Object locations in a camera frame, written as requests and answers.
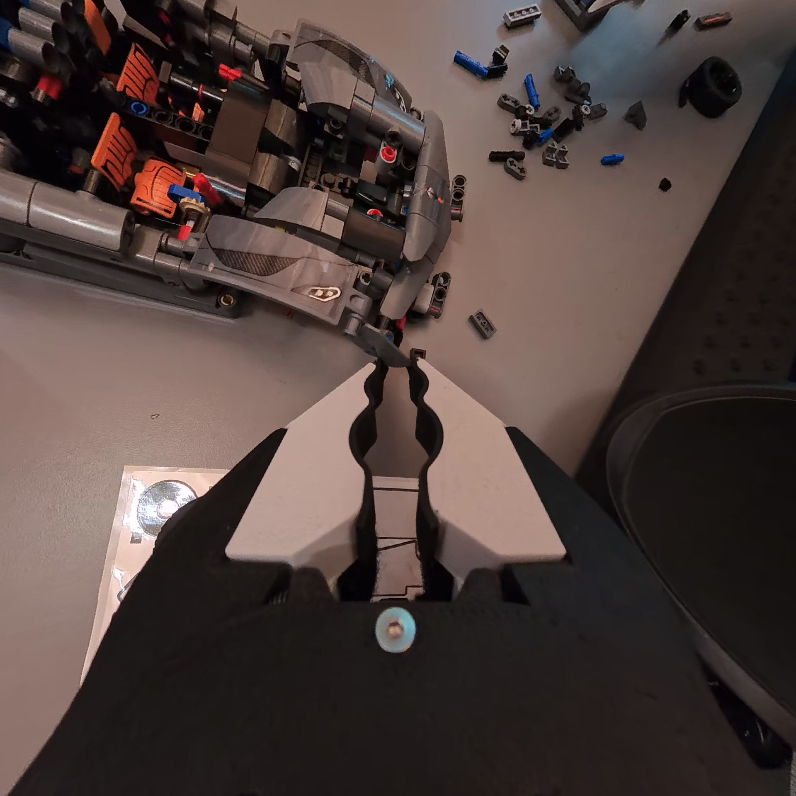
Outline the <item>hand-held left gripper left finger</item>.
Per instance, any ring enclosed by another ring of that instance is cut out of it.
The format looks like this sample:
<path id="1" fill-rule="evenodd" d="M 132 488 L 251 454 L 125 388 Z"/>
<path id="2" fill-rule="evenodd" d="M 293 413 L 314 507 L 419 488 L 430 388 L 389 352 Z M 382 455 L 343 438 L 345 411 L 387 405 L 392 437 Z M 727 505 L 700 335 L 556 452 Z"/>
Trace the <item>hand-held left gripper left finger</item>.
<path id="1" fill-rule="evenodd" d="M 377 541 L 364 456 L 376 441 L 387 372 L 382 362 L 366 364 L 288 424 L 228 558 L 315 568 L 341 599 L 372 599 Z"/>

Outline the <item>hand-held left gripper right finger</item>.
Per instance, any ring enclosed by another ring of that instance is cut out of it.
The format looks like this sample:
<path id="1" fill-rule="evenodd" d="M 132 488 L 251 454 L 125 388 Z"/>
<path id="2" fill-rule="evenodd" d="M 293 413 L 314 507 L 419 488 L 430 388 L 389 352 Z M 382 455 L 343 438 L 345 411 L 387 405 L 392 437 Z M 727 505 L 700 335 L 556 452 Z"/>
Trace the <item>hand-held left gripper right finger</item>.
<path id="1" fill-rule="evenodd" d="M 427 360 L 408 374 L 427 456 L 415 523 L 424 597 L 450 599 L 476 569 L 564 560 L 509 428 Z"/>

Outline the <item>dark grey lego fender assembly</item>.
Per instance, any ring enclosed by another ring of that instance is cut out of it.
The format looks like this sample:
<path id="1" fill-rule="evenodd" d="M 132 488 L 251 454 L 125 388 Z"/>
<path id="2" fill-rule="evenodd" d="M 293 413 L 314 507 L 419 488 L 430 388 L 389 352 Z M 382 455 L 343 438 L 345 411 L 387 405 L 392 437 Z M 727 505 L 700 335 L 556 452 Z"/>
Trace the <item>dark grey lego fender assembly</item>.
<path id="1" fill-rule="evenodd" d="M 397 277 L 333 253 L 296 235 L 253 221 L 214 216 L 201 235 L 184 273 L 268 299 L 341 328 L 365 353 L 389 367 L 407 368 L 394 333 L 376 316 L 398 320 L 386 306 Z"/>

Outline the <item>grey lego car model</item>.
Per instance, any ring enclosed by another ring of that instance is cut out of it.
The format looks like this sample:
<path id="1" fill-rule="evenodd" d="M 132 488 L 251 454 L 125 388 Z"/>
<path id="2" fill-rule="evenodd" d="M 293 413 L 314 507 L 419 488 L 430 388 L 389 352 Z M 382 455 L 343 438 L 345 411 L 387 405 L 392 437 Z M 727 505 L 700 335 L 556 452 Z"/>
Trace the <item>grey lego car model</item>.
<path id="1" fill-rule="evenodd" d="M 2 263 L 227 318 L 248 294 L 184 273 L 214 216 L 397 277 L 376 321 L 438 318 L 466 179 L 394 73 L 234 2 L 2 2 Z"/>

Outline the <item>lego sticker sheet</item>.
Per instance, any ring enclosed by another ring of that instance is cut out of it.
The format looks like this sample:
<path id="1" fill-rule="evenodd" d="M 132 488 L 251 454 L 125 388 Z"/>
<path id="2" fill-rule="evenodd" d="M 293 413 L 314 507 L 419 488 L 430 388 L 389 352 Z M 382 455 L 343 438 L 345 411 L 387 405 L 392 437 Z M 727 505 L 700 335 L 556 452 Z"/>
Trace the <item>lego sticker sheet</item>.
<path id="1" fill-rule="evenodd" d="M 81 681 L 166 520 L 205 495 L 226 473 L 166 466 L 124 468 Z M 373 478 L 378 547 L 373 602 L 413 600 L 423 593 L 415 531 L 418 493 L 415 478 Z"/>

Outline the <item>cluster of small lego connectors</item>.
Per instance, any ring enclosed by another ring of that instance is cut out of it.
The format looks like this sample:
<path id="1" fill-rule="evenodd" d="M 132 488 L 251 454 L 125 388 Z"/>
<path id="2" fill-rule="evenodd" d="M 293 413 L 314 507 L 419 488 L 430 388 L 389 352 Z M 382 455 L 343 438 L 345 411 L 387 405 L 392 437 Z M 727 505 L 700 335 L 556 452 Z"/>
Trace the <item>cluster of small lego connectors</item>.
<path id="1" fill-rule="evenodd" d="M 567 113 L 557 105 L 546 109 L 541 106 L 534 112 L 529 100 L 524 102 L 507 93 L 498 96 L 497 106 L 511 114 L 510 134 L 519 142 L 519 150 L 525 155 L 539 150 L 544 165 L 565 170 L 570 164 L 565 140 L 588 123 L 605 118 L 608 109 L 593 101 L 591 84 L 581 80 L 572 66 L 558 66 L 553 79 L 562 89 L 563 99 L 572 105 Z"/>

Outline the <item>black lego wheel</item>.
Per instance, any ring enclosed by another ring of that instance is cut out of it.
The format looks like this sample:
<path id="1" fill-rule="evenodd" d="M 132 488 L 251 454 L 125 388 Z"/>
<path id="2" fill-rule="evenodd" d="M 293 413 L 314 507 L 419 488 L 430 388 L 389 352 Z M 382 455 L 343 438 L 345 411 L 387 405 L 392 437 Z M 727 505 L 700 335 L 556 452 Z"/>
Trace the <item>black lego wheel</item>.
<path id="1" fill-rule="evenodd" d="M 705 118 L 717 119 L 738 103 L 742 91 L 733 67 L 718 56 L 710 56 L 681 85 L 678 106 L 691 104 Z"/>

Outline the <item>black office chair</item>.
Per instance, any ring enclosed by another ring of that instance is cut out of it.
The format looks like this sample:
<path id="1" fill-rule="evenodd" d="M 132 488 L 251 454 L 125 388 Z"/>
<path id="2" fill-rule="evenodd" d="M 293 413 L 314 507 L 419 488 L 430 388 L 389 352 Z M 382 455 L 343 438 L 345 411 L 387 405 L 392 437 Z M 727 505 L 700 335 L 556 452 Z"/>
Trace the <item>black office chair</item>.
<path id="1" fill-rule="evenodd" d="M 794 750 L 794 455 L 793 383 L 720 383 L 632 407 L 605 462 L 619 520 L 762 766 Z"/>

